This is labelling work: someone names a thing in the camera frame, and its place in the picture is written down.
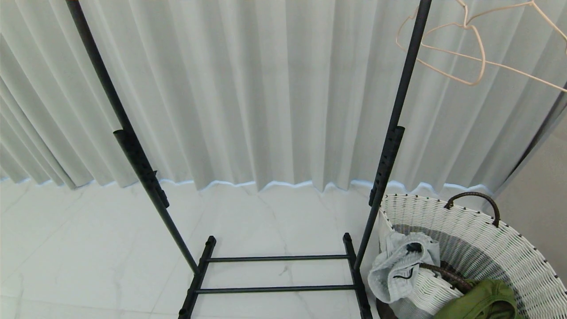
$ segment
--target curtain fold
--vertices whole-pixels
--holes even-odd
[[[472,14],[496,6],[467,1]],[[378,165],[405,53],[395,35],[418,1],[82,1],[100,53],[158,177],[348,188]],[[538,5],[567,30],[567,0]],[[120,126],[64,1],[2,3],[0,97],[3,177],[91,180],[136,176],[112,136]],[[427,30],[460,22],[433,1]],[[564,42],[535,10],[475,21],[487,59],[547,81],[567,81]],[[407,46],[408,23],[401,33]],[[445,28],[424,40],[479,55],[473,34]],[[420,58],[474,79],[480,64],[420,50]],[[487,66],[466,86],[416,64],[392,179],[483,184],[514,169],[559,92]]]

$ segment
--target laundry basket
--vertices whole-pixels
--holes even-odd
[[[494,217],[454,205],[464,196],[490,202]],[[514,228],[500,221],[495,202],[478,192],[449,201],[409,194],[386,195],[379,211],[380,250],[393,232],[422,232],[439,241],[441,260],[467,279],[503,280],[515,292],[518,312],[529,319],[567,318],[567,291],[547,260]],[[380,317],[430,319],[463,294],[436,273],[421,268],[415,289],[391,304],[377,301]]]

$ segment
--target clothes hanger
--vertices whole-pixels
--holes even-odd
[[[442,71],[442,70],[439,70],[438,68],[436,68],[436,67],[434,67],[434,66],[428,64],[427,62],[425,62],[425,61],[423,61],[423,60],[421,60],[421,59],[418,58],[417,61],[418,61],[419,63],[421,63],[421,64],[427,66],[428,68],[430,68],[430,69],[436,71],[437,73],[440,73],[440,74],[445,75],[445,76],[447,76],[447,77],[449,77],[449,78],[451,78],[451,79],[454,79],[454,80],[456,80],[456,81],[458,81],[458,82],[464,83],[464,84],[466,84],[466,85],[471,85],[471,86],[472,86],[472,85],[476,85],[476,84],[478,84],[478,83],[480,82],[480,80],[482,79],[482,77],[483,77],[483,75],[484,75],[484,69],[485,69],[486,64],[491,64],[491,65],[499,66],[499,67],[501,67],[501,68],[505,68],[505,69],[507,69],[507,70],[514,71],[514,72],[519,73],[519,74],[521,74],[521,75],[525,75],[525,76],[528,77],[528,78],[534,79],[534,80],[536,80],[536,81],[539,81],[539,82],[541,82],[541,83],[544,83],[544,84],[546,84],[546,85],[548,85],[548,86],[551,86],[551,87],[553,87],[553,88],[555,88],[555,89],[558,89],[558,90],[561,90],[561,91],[567,93],[567,90],[564,89],[563,87],[557,86],[557,85],[555,85],[555,84],[553,84],[553,83],[550,83],[550,82],[545,81],[545,80],[543,80],[543,79],[540,79],[540,78],[538,78],[538,77],[534,77],[534,76],[531,75],[531,74],[528,74],[528,73],[526,73],[526,72],[520,71],[520,70],[518,70],[518,69],[511,68],[511,67],[509,67],[509,66],[507,66],[507,65],[503,65],[503,64],[499,64],[499,63],[487,61],[487,60],[486,60],[486,56],[485,56],[485,52],[484,52],[483,42],[482,42],[482,39],[481,39],[481,37],[480,37],[480,35],[479,35],[479,33],[478,33],[478,30],[476,29],[476,27],[475,27],[474,25],[471,25],[471,24],[470,24],[470,22],[473,21],[474,19],[476,19],[476,18],[478,18],[478,17],[480,17],[480,16],[482,16],[482,15],[488,14],[488,13],[490,13],[490,12],[499,11],[499,10],[506,10],[506,9],[512,9],[512,8],[522,7],[522,6],[531,6],[531,7],[535,8],[535,10],[544,18],[544,20],[545,20],[550,26],[552,26],[552,28],[553,28],[557,33],[559,33],[559,34],[561,35],[561,37],[565,40],[565,44],[566,44],[565,54],[567,55],[567,36],[566,36],[566,35],[553,23],[553,21],[551,21],[551,20],[549,19],[549,17],[547,17],[546,14],[537,6],[537,4],[535,3],[535,0],[530,0],[530,1],[528,1],[528,2],[519,3],[519,4],[516,4],[516,5],[510,5],[510,6],[504,6],[504,7],[498,7],[498,8],[495,8],[495,9],[490,9],[490,10],[481,12],[481,13],[479,13],[479,14],[477,14],[477,15],[474,15],[474,16],[471,17],[470,19],[468,19],[468,6],[467,6],[467,4],[464,3],[462,0],[456,0],[456,1],[457,1],[458,4],[461,5],[461,7],[462,7],[463,10],[464,10],[463,23],[462,23],[462,24],[459,24],[459,23],[453,22],[453,23],[448,23],[448,24],[444,24],[444,25],[442,25],[442,26],[435,27],[435,28],[429,30],[428,32],[426,32],[426,33],[424,34],[424,36],[423,36],[423,39],[425,39],[427,35],[429,35],[430,33],[434,32],[435,30],[439,30],[439,29],[441,29],[441,28],[445,28],[445,27],[448,27],[448,26],[458,26],[458,27],[460,27],[460,28],[462,28],[462,29],[465,29],[465,30],[473,30],[473,31],[475,32],[475,35],[476,35],[476,38],[477,38],[477,41],[478,41],[478,44],[479,44],[480,53],[481,53],[481,58],[469,56],[469,55],[462,54],[462,53],[458,53],[458,52],[448,51],[448,50],[444,50],[444,49],[441,49],[441,48],[432,47],[431,45],[426,45],[426,44],[424,44],[423,41],[421,42],[421,45],[424,46],[424,47],[426,47],[426,48],[429,48],[429,49],[433,49],[433,50],[437,50],[437,51],[441,51],[441,52],[445,52],[445,53],[451,53],[451,54],[454,54],[454,55],[457,55],[457,56],[470,58],[470,59],[475,60],[475,61],[480,61],[480,62],[481,62],[481,68],[480,68],[479,76],[477,77],[477,80],[474,81],[474,82],[469,82],[469,81],[463,80],[463,79],[458,78],[458,77],[456,77],[456,76],[454,76],[454,75],[451,75],[451,74],[448,74],[448,73],[446,73],[446,72],[444,72],[444,71]],[[415,19],[415,17],[416,17],[416,13],[414,13],[413,15],[407,17],[407,18],[404,20],[404,22],[401,24],[401,26],[400,26],[400,28],[398,29],[397,34],[396,34],[396,44],[397,44],[398,47],[400,47],[400,48],[401,48],[403,51],[405,51],[405,52],[407,52],[407,49],[405,49],[405,48],[399,43],[400,32],[401,32],[401,29],[402,29],[402,28],[404,27],[404,25],[406,24],[406,22],[409,21],[409,20]]]

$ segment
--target basket handle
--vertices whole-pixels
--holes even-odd
[[[478,197],[482,197],[482,198],[486,199],[492,205],[492,209],[494,210],[494,222],[492,223],[492,225],[498,227],[498,224],[500,223],[500,210],[498,209],[498,206],[496,206],[496,202],[490,196],[488,196],[486,194],[479,193],[479,192],[464,192],[464,193],[461,193],[461,194],[457,194],[457,195],[449,198],[449,200],[447,201],[447,204],[445,205],[445,208],[451,209],[451,207],[453,207],[453,202],[455,201],[455,199],[465,197],[465,196],[478,196]]]
[[[428,263],[420,263],[420,267],[439,272],[439,273],[441,273],[442,276],[446,276],[446,277],[451,278],[452,280],[454,280],[457,283],[455,285],[455,287],[460,292],[462,292],[463,294],[466,294],[467,292],[471,291],[472,288],[473,288],[472,285],[467,283],[463,278],[459,277],[456,274],[453,274],[451,271],[449,271],[445,268],[433,266],[433,265],[430,265]]]

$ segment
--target laundry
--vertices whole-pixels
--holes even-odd
[[[514,291],[501,280],[469,281],[475,285],[464,296],[449,301],[433,319],[522,319]]]
[[[385,237],[385,249],[372,263],[368,285],[376,298],[393,303],[408,296],[417,281],[420,263],[439,266],[439,243],[423,233],[396,232]]]

